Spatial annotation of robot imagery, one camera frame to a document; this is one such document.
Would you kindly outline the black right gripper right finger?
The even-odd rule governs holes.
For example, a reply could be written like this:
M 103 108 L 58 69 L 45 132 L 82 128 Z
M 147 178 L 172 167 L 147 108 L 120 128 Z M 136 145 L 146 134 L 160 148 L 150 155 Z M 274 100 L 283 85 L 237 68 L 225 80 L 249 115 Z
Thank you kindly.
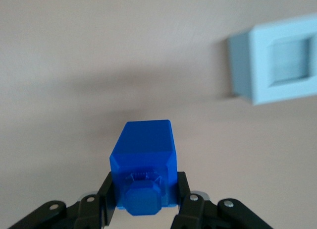
M 270 229 L 246 205 L 237 199 L 220 200 L 216 205 L 198 193 L 191 192 L 185 172 L 178 172 L 179 212 L 172 229 Z

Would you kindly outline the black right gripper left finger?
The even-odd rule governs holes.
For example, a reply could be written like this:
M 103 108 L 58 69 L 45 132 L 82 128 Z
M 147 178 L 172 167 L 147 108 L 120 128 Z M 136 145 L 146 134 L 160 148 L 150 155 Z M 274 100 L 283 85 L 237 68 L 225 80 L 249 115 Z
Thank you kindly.
M 71 206 L 49 201 L 13 224 L 11 229 L 103 229 L 109 226 L 116 208 L 112 175 L 97 193 L 84 196 Z

